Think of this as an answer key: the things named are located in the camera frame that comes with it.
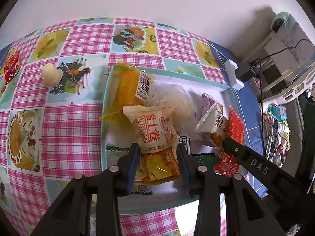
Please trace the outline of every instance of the red wrapper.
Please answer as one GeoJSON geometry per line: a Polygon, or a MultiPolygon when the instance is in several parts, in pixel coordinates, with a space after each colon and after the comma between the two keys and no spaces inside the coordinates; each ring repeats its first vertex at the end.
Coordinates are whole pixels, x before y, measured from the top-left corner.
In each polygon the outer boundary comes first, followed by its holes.
{"type": "MultiPolygon", "coordinates": [[[[244,141],[244,123],[241,121],[232,107],[230,107],[226,137],[230,137],[240,144],[243,144],[244,141]]],[[[215,171],[226,176],[232,176],[238,172],[238,169],[239,163],[236,162],[235,157],[228,155],[223,150],[222,159],[215,164],[215,171]]]]}

